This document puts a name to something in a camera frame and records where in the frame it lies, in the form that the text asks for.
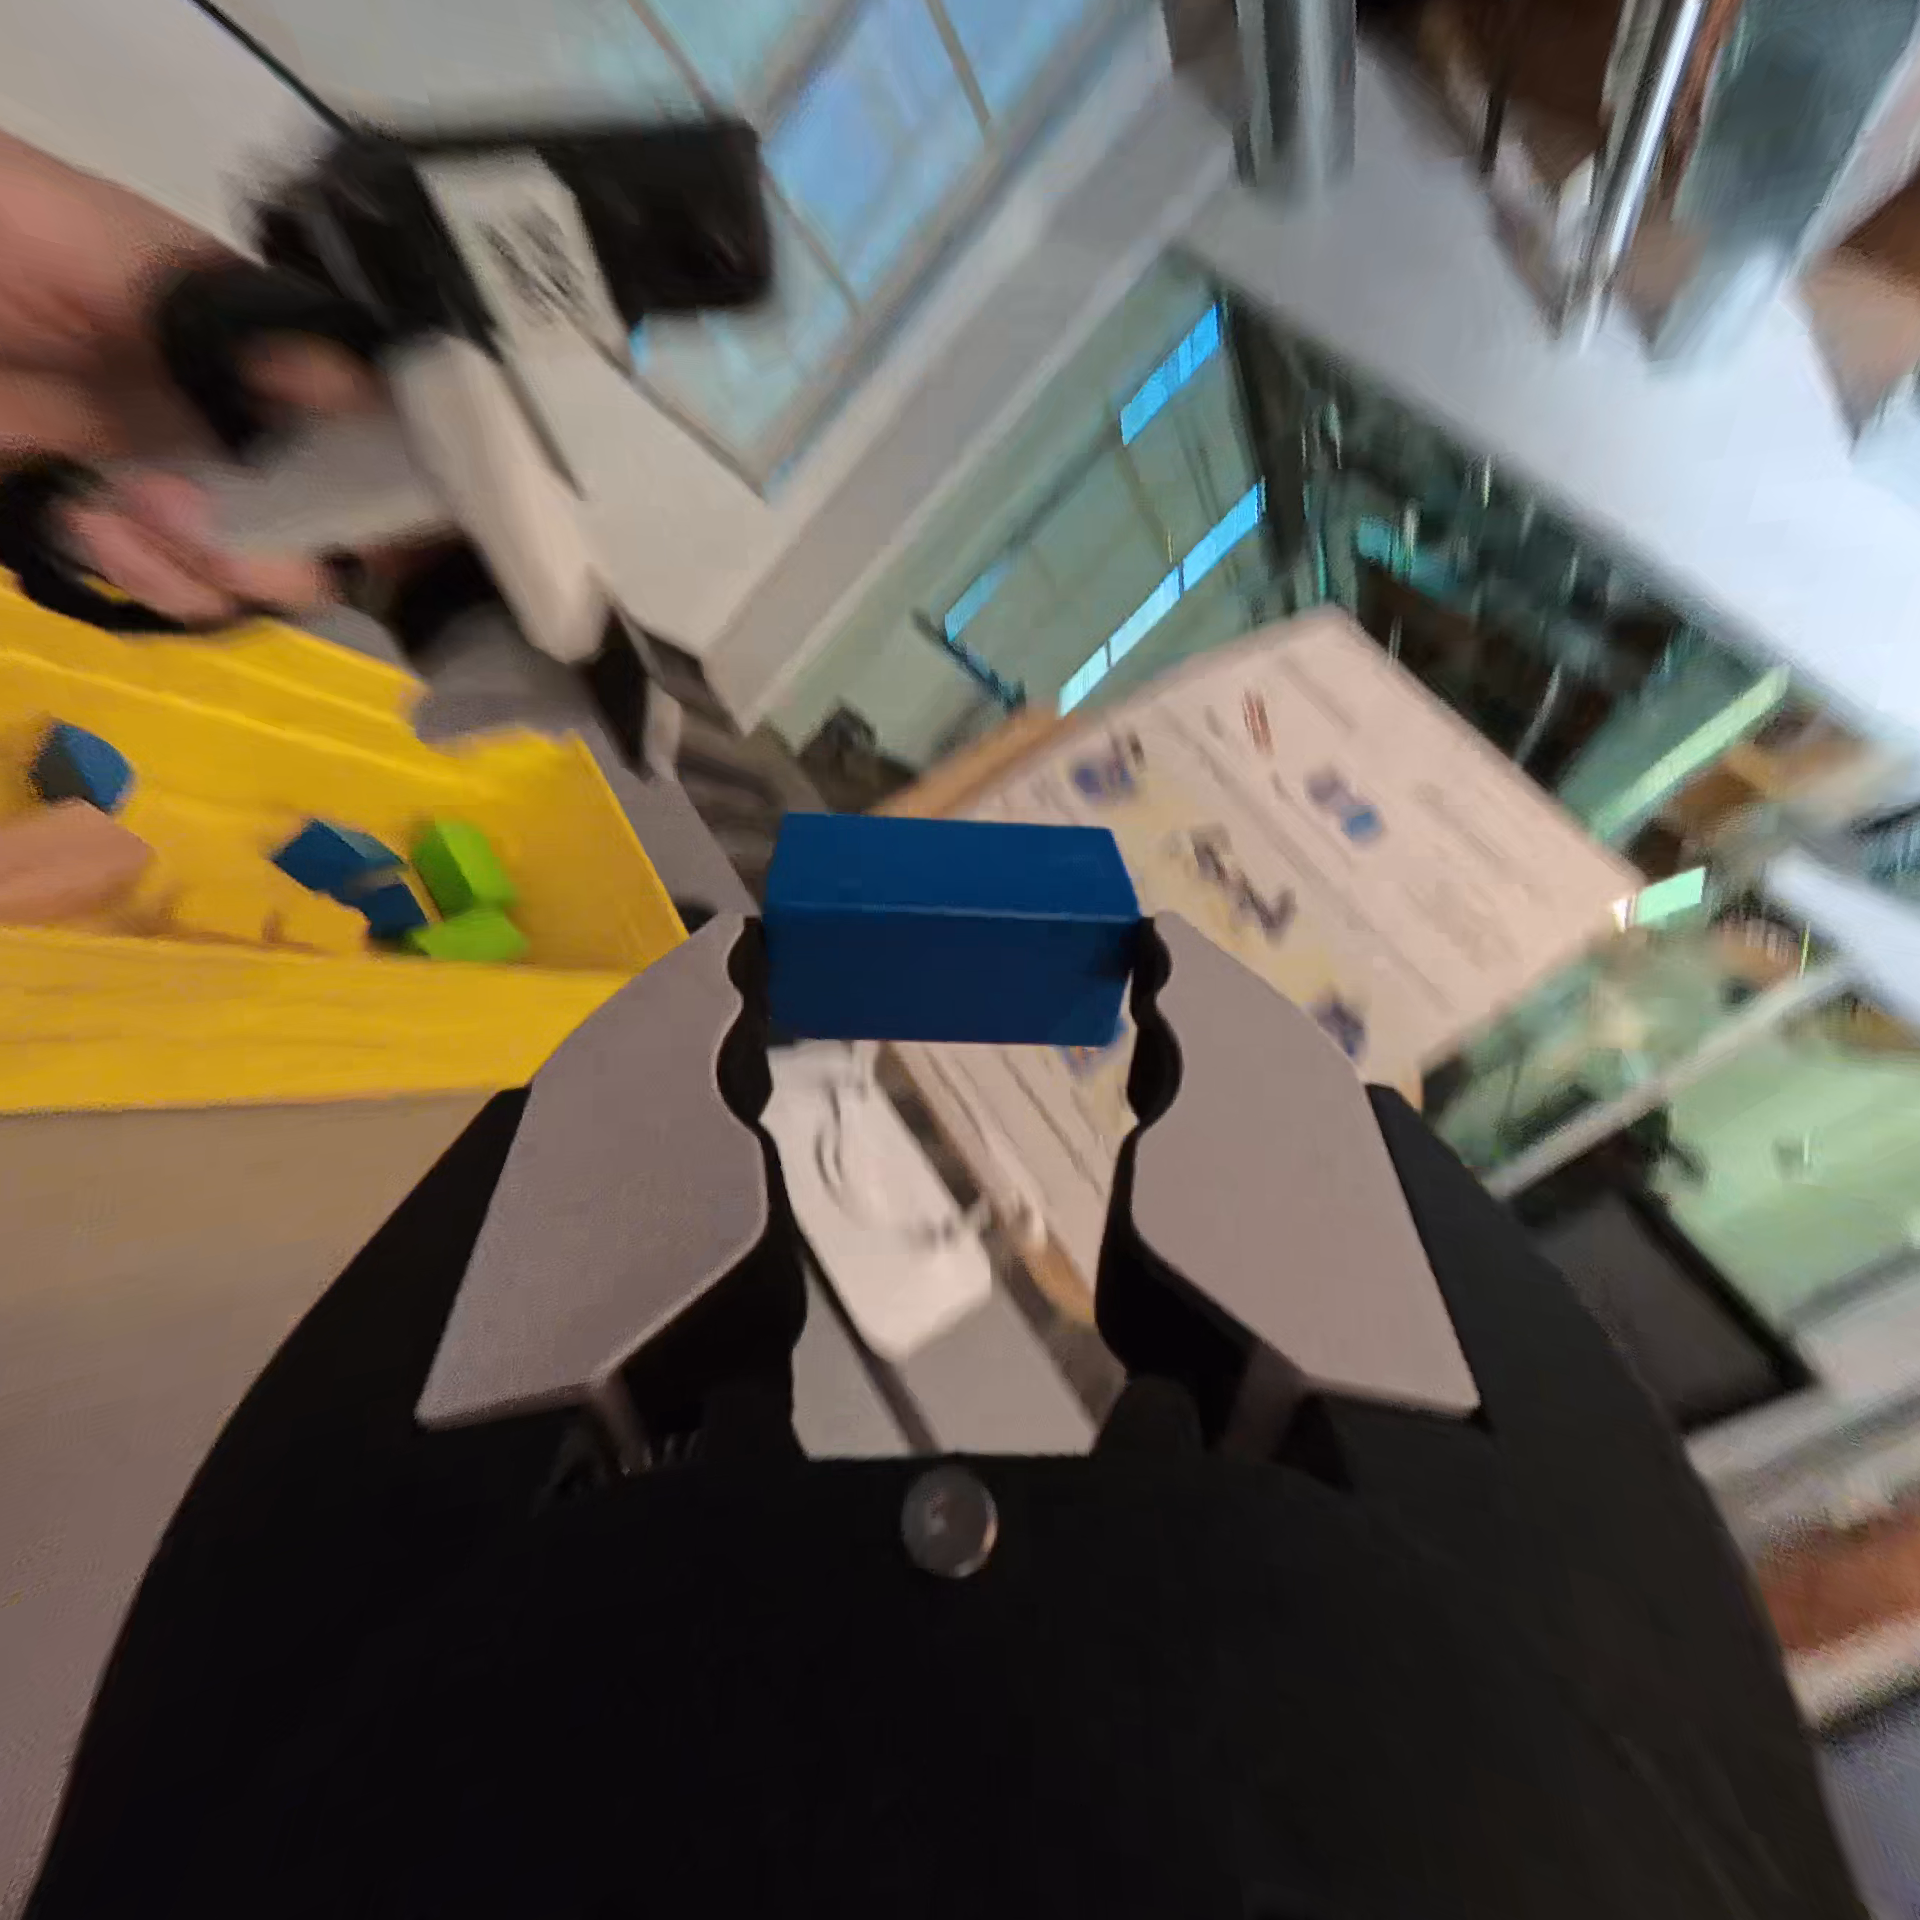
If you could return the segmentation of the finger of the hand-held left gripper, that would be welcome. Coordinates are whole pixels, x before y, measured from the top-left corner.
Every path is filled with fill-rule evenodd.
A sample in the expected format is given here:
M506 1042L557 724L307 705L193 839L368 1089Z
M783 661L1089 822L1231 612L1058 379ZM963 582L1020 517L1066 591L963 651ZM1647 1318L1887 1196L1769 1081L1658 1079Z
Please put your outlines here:
M522 636L563 665L592 661L613 595L584 495L515 369L466 338L420 338L393 355L393 405L416 469Z

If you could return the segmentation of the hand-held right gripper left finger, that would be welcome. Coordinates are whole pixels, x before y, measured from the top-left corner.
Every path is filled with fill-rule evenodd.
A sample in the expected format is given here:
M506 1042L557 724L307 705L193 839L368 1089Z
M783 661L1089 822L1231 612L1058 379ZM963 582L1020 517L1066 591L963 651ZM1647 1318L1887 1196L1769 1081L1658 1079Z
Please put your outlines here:
M635 1427L623 1373L776 1225L764 942L717 914L617 990L529 1085L416 1420L557 1409Z

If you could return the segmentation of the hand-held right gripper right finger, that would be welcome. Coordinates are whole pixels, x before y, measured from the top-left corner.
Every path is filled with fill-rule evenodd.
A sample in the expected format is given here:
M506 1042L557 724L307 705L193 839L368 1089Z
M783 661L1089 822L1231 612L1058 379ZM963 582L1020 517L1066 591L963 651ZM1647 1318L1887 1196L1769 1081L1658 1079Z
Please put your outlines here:
M1144 924L1095 1318L1210 1420L1336 1396L1471 1420L1471 1359L1352 1061L1181 916Z

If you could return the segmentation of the yellow plastic bin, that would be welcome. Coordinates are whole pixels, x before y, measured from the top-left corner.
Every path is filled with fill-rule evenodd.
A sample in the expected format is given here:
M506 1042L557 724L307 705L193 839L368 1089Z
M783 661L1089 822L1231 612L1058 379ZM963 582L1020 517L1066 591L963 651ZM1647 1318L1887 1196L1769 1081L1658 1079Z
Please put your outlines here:
M120 638L2 597L4 818L35 804L43 732L129 757L145 893L4 929L4 1113L492 1094L547 1058L687 929L578 737L506 727L426 746L426 687L253 621ZM522 959L487 966L268 939L296 885L269 853L308 820L407 851L435 818L487 835L519 887Z

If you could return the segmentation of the natural wooden block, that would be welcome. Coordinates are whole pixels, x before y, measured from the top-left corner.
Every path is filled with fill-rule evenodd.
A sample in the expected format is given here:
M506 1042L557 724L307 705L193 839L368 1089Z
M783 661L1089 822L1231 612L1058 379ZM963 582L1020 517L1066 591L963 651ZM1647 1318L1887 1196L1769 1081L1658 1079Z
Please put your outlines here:
M2 926L49 929L115 913L148 877L156 853L83 801L2 820Z

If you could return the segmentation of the white metal stand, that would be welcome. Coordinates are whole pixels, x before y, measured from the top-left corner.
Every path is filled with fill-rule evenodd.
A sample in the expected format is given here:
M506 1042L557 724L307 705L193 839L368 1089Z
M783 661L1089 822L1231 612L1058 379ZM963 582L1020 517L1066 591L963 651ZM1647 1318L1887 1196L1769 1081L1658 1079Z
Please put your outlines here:
M762 1124L801 1235L863 1341L909 1359L989 1300L988 1210L912 1133L873 1042L776 1047L770 1075Z

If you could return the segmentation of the green wooden block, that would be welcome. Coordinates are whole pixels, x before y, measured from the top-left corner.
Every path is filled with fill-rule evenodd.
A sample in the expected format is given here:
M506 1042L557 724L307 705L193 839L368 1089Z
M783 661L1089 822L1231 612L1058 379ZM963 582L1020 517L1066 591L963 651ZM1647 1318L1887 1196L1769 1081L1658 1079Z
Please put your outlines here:
M519 889L493 844L473 822L436 815L412 836L412 861L441 918L472 913L507 914Z
M436 963L506 966L523 959L530 945L511 913L476 905L461 914L407 929L401 934L401 949Z

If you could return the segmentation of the glass wall panel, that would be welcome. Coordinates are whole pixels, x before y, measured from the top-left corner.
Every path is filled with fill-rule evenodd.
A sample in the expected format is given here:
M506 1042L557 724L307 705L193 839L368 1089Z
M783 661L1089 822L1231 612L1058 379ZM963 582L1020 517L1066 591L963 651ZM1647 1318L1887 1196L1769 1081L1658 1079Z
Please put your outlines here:
M639 3L690 105L759 138L773 290L640 321L659 403L770 490L1148 15L1127 3Z

